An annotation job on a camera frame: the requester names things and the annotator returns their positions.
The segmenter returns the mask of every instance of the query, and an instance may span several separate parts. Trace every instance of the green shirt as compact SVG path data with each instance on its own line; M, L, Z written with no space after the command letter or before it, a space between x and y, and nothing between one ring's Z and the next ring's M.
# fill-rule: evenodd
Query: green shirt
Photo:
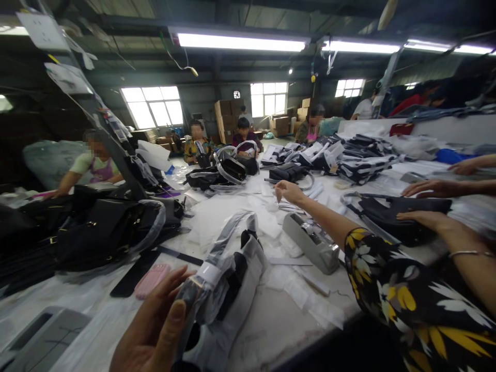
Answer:
M93 169L103 169L107 167L109 161L112 159L109 158L107 161L102 162L99 157L94 157L94 158L95 158L95 163L93 164ZM83 153L76 158L73 166L69 169L69 171L83 175L89 170L92 161L93 161L93 155L91 155L90 153ZM112 162L111 167L112 167L112 173L114 174L114 176L117 176L120 173L119 169L117 168L117 165L115 165L115 163Z

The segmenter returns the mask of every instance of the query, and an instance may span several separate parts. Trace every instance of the hair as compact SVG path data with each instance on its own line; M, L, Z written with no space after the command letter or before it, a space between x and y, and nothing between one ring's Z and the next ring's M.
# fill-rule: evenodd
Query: hair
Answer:
M426 91L434 89L439 86L441 86L440 82L436 80L427 80L422 84L422 93L425 93Z
M103 142L100 133L96 129L86 129L83 134L84 142L88 142L90 139L96 142Z
M249 128L250 127L250 122L246 118L239 118L238 120L238 128Z
M196 119L193 119L190 121L190 129L193 127L193 126L199 126L201 128L201 130L203 130L203 124L201 121L198 121Z

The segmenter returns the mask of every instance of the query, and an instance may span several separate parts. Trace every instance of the floral shirt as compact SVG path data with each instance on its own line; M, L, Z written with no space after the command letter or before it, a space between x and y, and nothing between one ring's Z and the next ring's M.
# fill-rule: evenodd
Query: floral shirt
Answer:
M212 141L209 141L207 138L203 137L203 150L206 154L213 154L215 151L215 145ZM195 142L192 139L186 141L186 145L184 147L184 160L187 162L187 158L195 157L198 153L198 149L196 148Z
M364 228L345 253L358 304L390 328L408 371L496 370L496 323L428 267Z

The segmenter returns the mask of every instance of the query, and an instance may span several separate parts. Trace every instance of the fluorescent light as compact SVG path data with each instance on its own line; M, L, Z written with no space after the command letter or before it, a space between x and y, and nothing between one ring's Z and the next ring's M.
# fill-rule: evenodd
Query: fluorescent light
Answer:
M277 52L300 52L303 41L254 39L218 35L177 34L179 44L191 48L246 49Z
M399 46L349 41L331 41L331 45L329 46L329 43L326 43L322 47L322 50L338 52L393 54L399 51Z
M483 46L475 46L475 45L460 45L457 49L453 50L455 53L467 53L467 54L487 54L491 53L494 48L485 48Z
M454 44L436 43L432 41L423 41L423 40L415 40L415 39L409 39L408 42L405 44L405 48L418 49L418 50L431 51L431 52L441 52L441 53L450 50L454 46L455 46ZM483 46L477 47L475 45L464 44L453 50L453 52L482 55L482 54L491 53L492 50L493 49L491 48L485 48Z
M0 36L1 35L28 36L29 33L26 28L22 26L0 26Z

